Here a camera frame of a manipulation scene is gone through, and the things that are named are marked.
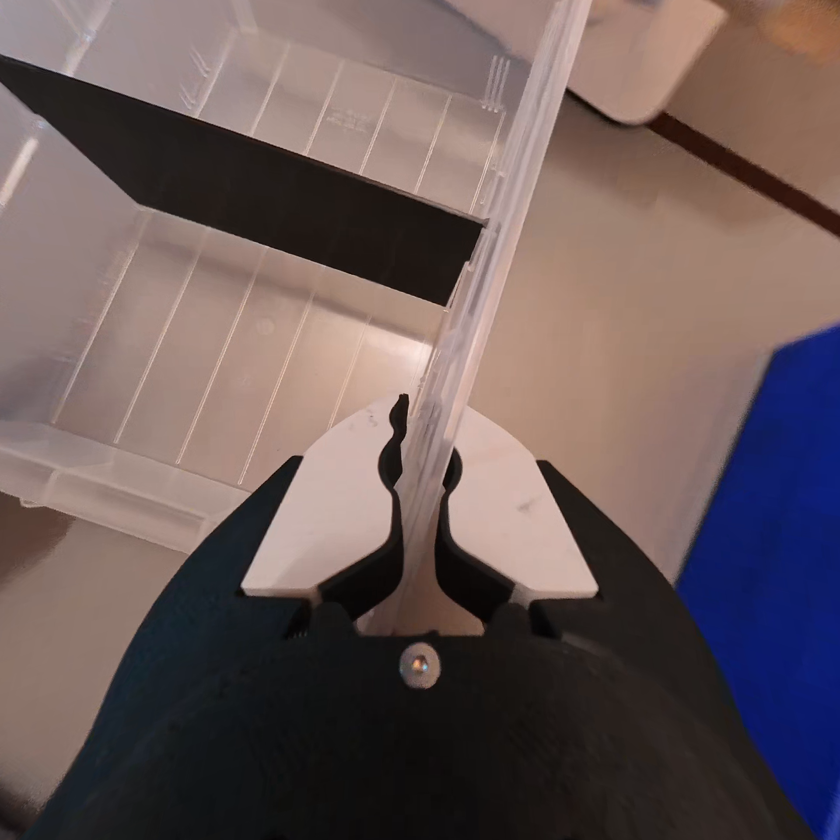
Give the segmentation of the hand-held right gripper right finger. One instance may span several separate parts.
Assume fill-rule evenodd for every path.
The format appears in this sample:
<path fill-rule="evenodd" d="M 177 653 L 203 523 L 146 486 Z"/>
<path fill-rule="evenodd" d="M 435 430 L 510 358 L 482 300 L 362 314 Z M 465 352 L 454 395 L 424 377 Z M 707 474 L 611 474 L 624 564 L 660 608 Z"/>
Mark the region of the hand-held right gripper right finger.
<path fill-rule="evenodd" d="M 442 592 L 482 623 L 513 604 L 589 602 L 599 584 L 538 460 L 473 408 L 461 417 L 434 542 Z"/>

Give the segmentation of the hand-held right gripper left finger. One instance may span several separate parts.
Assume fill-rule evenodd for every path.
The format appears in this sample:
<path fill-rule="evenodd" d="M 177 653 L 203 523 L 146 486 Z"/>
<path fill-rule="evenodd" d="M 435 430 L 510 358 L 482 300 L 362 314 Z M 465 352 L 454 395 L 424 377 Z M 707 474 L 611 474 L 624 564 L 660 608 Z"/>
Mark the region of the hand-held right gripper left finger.
<path fill-rule="evenodd" d="M 295 459 L 282 501 L 242 580 L 245 595 L 334 603 L 350 618 L 403 577 L 396 484 L 410 398 L 390 394 L 332 426 Z"/>

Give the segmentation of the clear plastic bin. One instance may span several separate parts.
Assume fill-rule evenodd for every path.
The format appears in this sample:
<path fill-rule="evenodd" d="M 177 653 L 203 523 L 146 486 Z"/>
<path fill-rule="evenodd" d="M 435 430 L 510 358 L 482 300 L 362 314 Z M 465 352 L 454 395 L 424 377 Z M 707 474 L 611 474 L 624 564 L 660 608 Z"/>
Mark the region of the clear plastic bin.
<path fill-rule="evenodd" d="M 2 2 L 2 56 L 486 222 L 443 306 L 139 205 L 2 86 L 2 492 L 188 552 L 409 395 L 393 634 L 590 2 Z"/>

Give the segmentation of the blue plastic bin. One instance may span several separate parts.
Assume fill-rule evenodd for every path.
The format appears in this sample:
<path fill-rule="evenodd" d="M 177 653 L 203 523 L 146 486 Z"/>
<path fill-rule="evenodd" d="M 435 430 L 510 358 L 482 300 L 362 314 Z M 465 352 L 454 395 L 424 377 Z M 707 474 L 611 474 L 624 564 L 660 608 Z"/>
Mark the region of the blue plastic bin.
<path fill-rule="evenodd" d="M 838 838 L 838 325 L 772 355 L 677 591 L 795 810 Z"/>

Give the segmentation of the black divider panel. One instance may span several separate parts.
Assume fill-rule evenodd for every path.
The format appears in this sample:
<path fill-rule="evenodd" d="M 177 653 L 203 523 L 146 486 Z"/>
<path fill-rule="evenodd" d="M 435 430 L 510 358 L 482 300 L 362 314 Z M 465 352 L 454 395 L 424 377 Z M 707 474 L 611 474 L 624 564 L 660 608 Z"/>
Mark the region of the black divider panel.
<path fill-rule="evenodd" d="M 445 305 L 487 223 L 7 56 L 2 86 L 143 207 Z"/>

